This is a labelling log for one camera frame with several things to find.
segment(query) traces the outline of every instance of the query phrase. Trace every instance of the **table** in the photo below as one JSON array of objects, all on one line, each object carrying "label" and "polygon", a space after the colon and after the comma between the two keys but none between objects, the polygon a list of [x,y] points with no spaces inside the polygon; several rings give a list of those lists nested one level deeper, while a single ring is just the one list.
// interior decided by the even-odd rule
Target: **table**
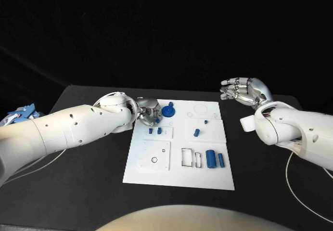
[{"label": "table", "polygon": [[[293,230],[333,229],[333,224],[302,207],[288,190],[283,172],[289,151],[265,145],[254,132],[242,130],[239,119],[253,114],[250,107],[234,100],[220,101],[218,93],[69,86],[51,112],[92,105],[113,91],[125,92],[132,98],[218,102],[234,191],[122,183],[129,130],[69,149],[43,170],[2,186],[0,224],[90,231],[136,210],[184,204],[239,211]],[[275,95],[273,99],[299,109],[293,97]],[[333,219],[333,180],[322,168],[293,156],[288,171],[298,198]]]}]

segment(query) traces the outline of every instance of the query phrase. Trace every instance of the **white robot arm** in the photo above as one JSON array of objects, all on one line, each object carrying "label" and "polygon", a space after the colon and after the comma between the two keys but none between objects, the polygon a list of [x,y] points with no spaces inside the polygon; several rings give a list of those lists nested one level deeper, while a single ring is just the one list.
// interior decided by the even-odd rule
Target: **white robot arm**
[{"label": "white robot arm", "polygon": [[40,118],[0,127],[0,186],[32,160],[77,147],[109,133],[129,130],[135,119],[152,126],[161,120],[156,100],[132,100],[122,92]]},{"label": "white robot arm", "polygon": [[265,144],[289,149],[302,159],[333,170],[333,116],[273,102],[256,78],[221,81],[220,92],[221,100],[234,99],[256,110],[240,119],[243,130],[254,130]]}]

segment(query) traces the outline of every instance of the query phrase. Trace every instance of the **white board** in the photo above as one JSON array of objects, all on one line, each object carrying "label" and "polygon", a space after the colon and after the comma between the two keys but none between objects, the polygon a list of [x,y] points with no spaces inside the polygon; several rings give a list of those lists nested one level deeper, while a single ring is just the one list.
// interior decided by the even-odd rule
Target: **white board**
[{"label": "white board", "polygon": [[[135,121],[122,182],[234,190],[218,103],[158,100],[161,107],[167,106],[168,102],[172,102],[175,114],[169,118],[162,117],[158,126],[146,127],[139,121]],[[197,128],[197,126],[200,126],[198,136],[191,137],[190,134],[192,135],[192,129]],[[161,127],[162,131],[167,131],[164,135],[162,133],[156,134],[158,127]],[[148,134],[148,128],[152,128],[152,132],[155,133]],[[162,145],[152,142],[152,151],[146,152],[146,140],[159,141]],[[151,161],[152,154],[162,154],[159,153],[159,149],[164,149],[164,145],[167,146],[167,144],[164,144],[165,141],[169,142],[168,170],[165,168],[167,160],[161,161],[164,169],[155,167]],[[191,149],[192,164],[190,167],[181,166],[181,148]],[[205,150],[214,150],[216,168],[205,167]],[[200,168],[195,167],[195,159],[198,156],[195,153],[200,153]],[[217,153],[223,155],[223,168],[220,168],[218,165]]]}]

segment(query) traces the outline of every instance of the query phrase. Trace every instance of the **curved white surface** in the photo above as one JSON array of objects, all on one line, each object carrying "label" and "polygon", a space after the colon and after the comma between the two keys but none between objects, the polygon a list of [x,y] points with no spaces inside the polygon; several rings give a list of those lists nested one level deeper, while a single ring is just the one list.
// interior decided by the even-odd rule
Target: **curved white surface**
[{"label": "curved white surface", "polygon": [[195,205],[165,205],[126,214],[96,231],[291,231],[243,213]]}]

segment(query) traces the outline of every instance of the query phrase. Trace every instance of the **black backdrop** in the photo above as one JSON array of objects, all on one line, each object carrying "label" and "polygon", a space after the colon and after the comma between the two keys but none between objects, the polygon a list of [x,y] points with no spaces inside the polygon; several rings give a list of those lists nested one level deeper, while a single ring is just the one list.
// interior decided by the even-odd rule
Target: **black backdrop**
[{"label": "black backdrop", "polygon": [[329,30],[315,7],[0,1],[1,116],[28,103],[48,113],[70,84],[217,92],[230,77],[259,78],[272,94],[329,113]]}]

